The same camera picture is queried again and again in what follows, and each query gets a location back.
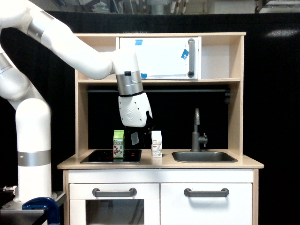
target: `toy kitchen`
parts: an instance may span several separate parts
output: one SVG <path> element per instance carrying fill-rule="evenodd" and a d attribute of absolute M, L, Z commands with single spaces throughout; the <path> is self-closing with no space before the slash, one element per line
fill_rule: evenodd
<path fill-rule="evenodd" d="M 93 80 L 76 70 L 75 155 L 58 165 L 66 225 L 258 224 L 263 164 L 243 154 L 245 35 L 77 34 L 99 52 L 135 48 L 157 120 L 139 132 L 149 138 L 161 130 L 163 145 L 159 157 L 147 144 L 131 149 L 146 138 L 118 126 L 118 106 L 116 116 L 108 110 L 118 104 L 116 75 Z M 113 158 L 113 130 L 125 130 L 124 158 Z"/>

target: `faucet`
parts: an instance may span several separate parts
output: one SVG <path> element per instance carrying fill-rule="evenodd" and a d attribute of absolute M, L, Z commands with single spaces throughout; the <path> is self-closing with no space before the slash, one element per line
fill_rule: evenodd
<path fill-rule="evenodd" d="M 207 144 L 207 136 L 204 133 L 203 136 L 200 136 L 198 132 L 198 125 L 200 125 L 200 113 L 199 109 L 195 109 L 195 116 L 194 116 L 194 131 L 192 132 L 192 149 L 191 151 L 201 151 L 200 144 Z"/>

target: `microwave handle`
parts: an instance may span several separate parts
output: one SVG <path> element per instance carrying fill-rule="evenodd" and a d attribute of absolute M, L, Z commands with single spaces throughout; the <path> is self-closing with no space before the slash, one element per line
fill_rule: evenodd
<path fill-rule="evenodd" d="M 226 198 L 229 195 L 229 190 L 223 188 L 221 191 L 192 191 L 186 188 L 183 193 L 190 198 Z"/>
<path fill-rule="evenodd" d="M 188 63 L 188 77 L 193 77 L 195 75 L 195 40 L 189 39 L 189 63 Z"/>
<path fill-rule="evenodd" d="M 100 191 L 99 188 L 94 188 L 92 191 L 95 197 L 132 197 L 137 191 L 131 188 L 129 191 Z"/>

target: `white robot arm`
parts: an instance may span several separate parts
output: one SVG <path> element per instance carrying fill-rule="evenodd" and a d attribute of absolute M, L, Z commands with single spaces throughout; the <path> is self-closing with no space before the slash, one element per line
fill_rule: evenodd
<path fill-rule="evenodd" d="M 78 39 L 67 25 L 28 0 L 0 0 L 0 33 L 7 27 L 34 38 L 92 79 L 103 79 L 114 70 L 125 126 L 141 128 L 146 125 L 147 116 L 152 118 L 134 51 L 97 52 Z M 1 46 L 0 96 L 16 109 L 19 200 L 50 196 L 50 108 Z"/>

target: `black backdrop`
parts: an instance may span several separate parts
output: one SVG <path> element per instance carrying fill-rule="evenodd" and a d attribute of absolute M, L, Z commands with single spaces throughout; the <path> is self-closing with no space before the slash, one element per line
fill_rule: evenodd
<path fill-rule="evenodd" d="M 265 165 L 260 170 L 259 221 L 299 224 L 300 14 L 50 14 L 75 33 L 245 31 L 243 151 Z M 62 190 L 56 165 L 75 153 L 74 70 L 18 30 L 4 29 L 1 45 L 52 109 L 52 189 Z M 0 187 L 17 184 L 14 117 L 14 109 L 1 98 Z"/>

